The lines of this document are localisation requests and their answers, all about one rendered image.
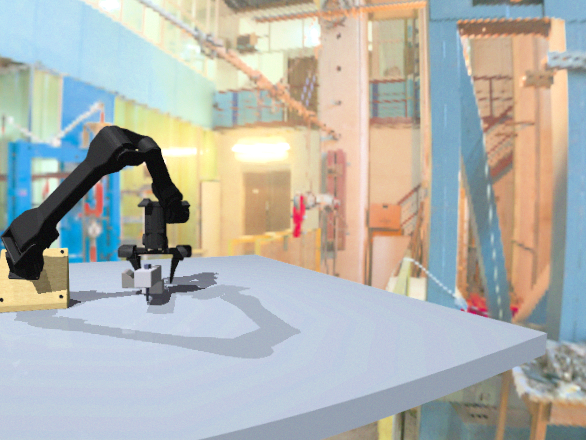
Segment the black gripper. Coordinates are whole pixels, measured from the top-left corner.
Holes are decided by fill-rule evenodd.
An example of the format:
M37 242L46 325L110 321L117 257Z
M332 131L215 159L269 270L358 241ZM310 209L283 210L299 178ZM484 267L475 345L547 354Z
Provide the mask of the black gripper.
M172 284L178 262L184 257L191 256L191 246L166 247L166 225L145 225L145 247L137 247L137 244L124 244L118 248L118 258L127 258L126 261L130 262L134 270L142 269L139 254L172 254L170 265L170 284Z

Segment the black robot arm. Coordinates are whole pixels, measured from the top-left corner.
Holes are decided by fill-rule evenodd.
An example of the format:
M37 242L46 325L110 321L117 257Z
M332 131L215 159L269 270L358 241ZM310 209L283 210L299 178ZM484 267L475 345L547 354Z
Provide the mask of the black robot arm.
M53 193L37 208L18 215L0 235L7 250L8 278L38 280L44 266L44 250L59 237L57 223L62 217L104 175L143 163L153 179L152 193L159 200L144 198L137 204L145 207L145 225L187 222L190 204L171 181L161 147L149 136L117 125L106 126L90 142L85 159Z

